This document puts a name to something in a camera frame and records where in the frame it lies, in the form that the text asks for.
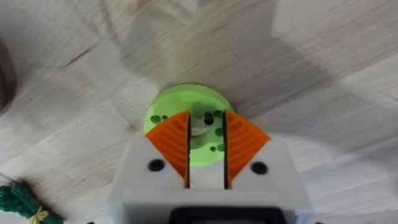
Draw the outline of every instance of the wooden surface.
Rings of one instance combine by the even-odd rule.
[[[397,11],[396,0],[1,0],[1,63],[17,91],[0,116],[0,171],[31,181],[67,223],[106,223],[148,104],[194,82],[289,145],[313,221],[396,223]]]

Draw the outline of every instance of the black screw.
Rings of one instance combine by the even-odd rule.
[[[154,159],[148,164],[148,169],[152,172],[161,171],[164,168],[164,161],[161,159]]]
[[[258,175],[268,173],[268,167],[263,162],[253,162],[253,164],[251,164],[251,170]]]
[[[205,113],[205,124],[207,126],[212,125],[214,123],[214,117],[210,112]]]

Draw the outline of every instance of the yellow twine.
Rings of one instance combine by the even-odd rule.
[[[32,217],[29,218],[29,223],[30,224],[40,224],[41,221],[43,221],[47,216],[49,215],[48,211],[43,210],[42,207],[40,206],[36,214],[34,214]]]

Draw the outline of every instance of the green rope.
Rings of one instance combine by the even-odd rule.
[[[23,183],[12,182],[10,186],[0,187],[0,210],[5,212],[16,212],[22,217],[32,218],[40,212],[40,209],[41,206]],[[40,221],[40,223],[44,224],[63,223],[63,220],[51,214],[48,214]]]

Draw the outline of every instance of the green 3d-printed part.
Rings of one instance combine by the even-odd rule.
[[[206,166],[224,158],[224,150],[209,149],[223,144],[222,136],[216,135],[215,132],[216,129],[222,128],[222,111],[233,109],[225,97],[202,85],[181,84],[159,93],[145,115],[145,133],[158,124],[154,122],[155,117],[171,117],[186,110],[190,110],[191,113],[192,132],[194,133],[193,129],[199,129],[199,134],[192,136],[190,141],[190,165]],[[205,125],[206,112],[213,114],[212,125]]]

